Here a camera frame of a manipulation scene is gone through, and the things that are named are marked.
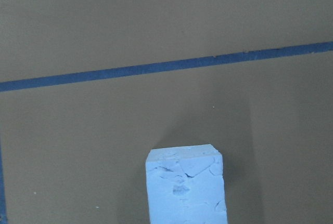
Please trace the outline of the light blue foam block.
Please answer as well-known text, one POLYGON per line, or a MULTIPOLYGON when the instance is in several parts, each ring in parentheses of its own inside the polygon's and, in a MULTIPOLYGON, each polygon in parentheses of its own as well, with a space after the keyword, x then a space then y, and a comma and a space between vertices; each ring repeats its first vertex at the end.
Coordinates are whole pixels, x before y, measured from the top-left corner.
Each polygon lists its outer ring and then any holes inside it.
POLYGON ((145 162, 150 223, 227 223, 223 157, 211 144, 152 149, 145 162))

